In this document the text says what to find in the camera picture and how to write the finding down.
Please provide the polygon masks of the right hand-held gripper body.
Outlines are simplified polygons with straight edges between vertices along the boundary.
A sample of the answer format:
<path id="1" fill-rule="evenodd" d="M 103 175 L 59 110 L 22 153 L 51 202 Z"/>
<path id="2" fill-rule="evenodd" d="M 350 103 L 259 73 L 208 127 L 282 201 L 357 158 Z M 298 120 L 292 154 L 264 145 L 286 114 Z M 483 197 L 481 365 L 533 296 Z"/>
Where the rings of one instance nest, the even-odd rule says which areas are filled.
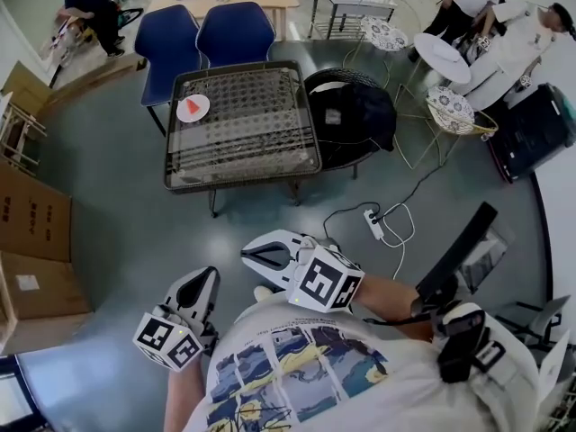
<path id="1" fill-rule="evenodd" d="M 295 306 L 332 313 L 347 311 L 364 271 L 343 255 L 331 238 L 303 237 L 288 252 L 287 301 Z"/>

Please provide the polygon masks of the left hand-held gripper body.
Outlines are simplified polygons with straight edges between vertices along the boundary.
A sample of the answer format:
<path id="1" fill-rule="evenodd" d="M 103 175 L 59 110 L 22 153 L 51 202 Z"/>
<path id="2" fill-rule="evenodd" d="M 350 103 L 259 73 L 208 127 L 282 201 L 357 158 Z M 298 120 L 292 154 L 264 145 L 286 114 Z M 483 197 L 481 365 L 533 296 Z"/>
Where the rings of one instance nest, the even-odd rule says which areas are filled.
<path id="1" fill-rule="evenodd" d="M 192 325 L 164 304 L 146 312 L 132 342 L 151 361 L 183 371 L 202 355 L 210 356 L 219 334 L 210 323 Z"/>

